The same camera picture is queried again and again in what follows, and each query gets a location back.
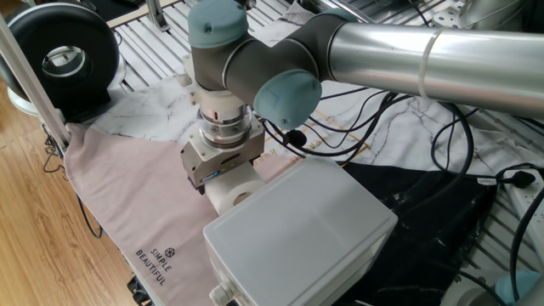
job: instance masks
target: wooden floor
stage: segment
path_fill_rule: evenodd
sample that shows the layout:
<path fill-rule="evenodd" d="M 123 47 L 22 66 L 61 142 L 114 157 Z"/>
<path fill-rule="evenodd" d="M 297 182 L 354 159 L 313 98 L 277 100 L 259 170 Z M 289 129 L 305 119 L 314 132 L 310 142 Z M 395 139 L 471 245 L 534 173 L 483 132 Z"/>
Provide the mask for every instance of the wooden floor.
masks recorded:
<path fill-rule="evenodd" d="M 0 0 L 0 11 L 19 3 Z M 121 253 L 88 233 L 62 173 L 43 172 L 45 139 L 0 80 L 0 305 L 135 305 Z"/>

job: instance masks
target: silver arm tube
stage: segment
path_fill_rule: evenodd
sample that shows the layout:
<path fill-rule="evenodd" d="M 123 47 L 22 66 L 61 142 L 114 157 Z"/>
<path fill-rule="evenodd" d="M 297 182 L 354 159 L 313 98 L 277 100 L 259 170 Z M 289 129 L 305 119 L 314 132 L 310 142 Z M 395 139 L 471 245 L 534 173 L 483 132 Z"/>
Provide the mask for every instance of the silver arm tube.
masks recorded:
<path fill-rule="evenodd" d="M 339 82 L 544 118 L 544 36 L 348 23 L 329 60 Z"/>

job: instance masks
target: black cloth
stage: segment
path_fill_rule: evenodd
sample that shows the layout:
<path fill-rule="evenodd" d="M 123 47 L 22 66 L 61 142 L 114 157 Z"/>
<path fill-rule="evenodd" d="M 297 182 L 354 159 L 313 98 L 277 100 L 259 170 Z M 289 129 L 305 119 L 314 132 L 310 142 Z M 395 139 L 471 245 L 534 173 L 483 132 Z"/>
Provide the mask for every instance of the black cloth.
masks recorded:
<path fill-rule="evenodd" d="M 454 177 L 442 172 L 350 163 L 344 168 L 377 199 L 402 215 L 441 190 Z M 462 180 L 455 188 L 398 223 L 371 270 L 335 305 L 354 300 L 384 305 L 439 305 L 455 274 L 429 259 L 461 267 L 476 241 L 496 188 Z"/>
<path fill-rule="evenodd" d="M 110 21 L 117 17 L 123 16 L 138 7 L 126 4 L 114 0 L 89 0 L 96 6 L 96 13 L 102 17 L 103 20 Z"/>

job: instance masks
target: metal bar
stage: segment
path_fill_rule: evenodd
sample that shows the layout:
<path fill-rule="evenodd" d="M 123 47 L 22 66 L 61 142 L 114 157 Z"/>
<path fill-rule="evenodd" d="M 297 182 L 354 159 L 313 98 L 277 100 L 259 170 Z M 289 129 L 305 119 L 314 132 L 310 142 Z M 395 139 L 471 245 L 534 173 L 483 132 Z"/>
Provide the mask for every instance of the metal bar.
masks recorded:
<path fill-rule="evenodd" d="M 14 73 L 28 98 L 36 106 L 40 117 L 59 147 L 64 149 L 70 143 L 70 134 L 3 18 L 0 18 L 0 54 L 8 63 L 9 69 Z"/>
<path fill-rule="evenodd" d="M 161 31 L 170 30 L 167 20 L 164 18 L 162 13 L 161 1 L 160 0 L 145 0 L 147 6 L 149 7 L 149 13 L 147 14 L 151 21 L 159 28 Z"/>

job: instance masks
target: white cable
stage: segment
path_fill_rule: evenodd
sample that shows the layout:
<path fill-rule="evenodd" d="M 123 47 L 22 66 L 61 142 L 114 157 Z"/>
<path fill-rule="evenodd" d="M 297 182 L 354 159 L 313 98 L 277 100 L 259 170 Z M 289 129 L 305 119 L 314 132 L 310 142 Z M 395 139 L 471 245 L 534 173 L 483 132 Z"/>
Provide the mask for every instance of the white cable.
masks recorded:
<path fill-rule="evenodd" d="M 427 93 L 425 92 L 425 74 L 427 73 L 427 63 L 428 56 L 431 54 L 431 49 L 433 49 L 434 42 L 438 39 L 440 34 L 445 30 L 445 28 L 440 28 L 433 33 L 431 39 L 428 40 L 425 51 L 423 51 L 422 62 L 419 64 L 419 76 L 417 78 L 417 88 L 419 89 L 419 95 L 425 99 L 429 99 Z"/>
<path fill-rule="evenodd" d="M 365 302 L 361 302 L 361 301 L 358 301 L 358 300 L 355 300 L 355 302 L 356 302 L 357 304 L 361 304 L 361 305 L 365 305 L 365 306 L 374 306 L 374 305 L 372 305 L 372 304 L 365 303 Z"/>

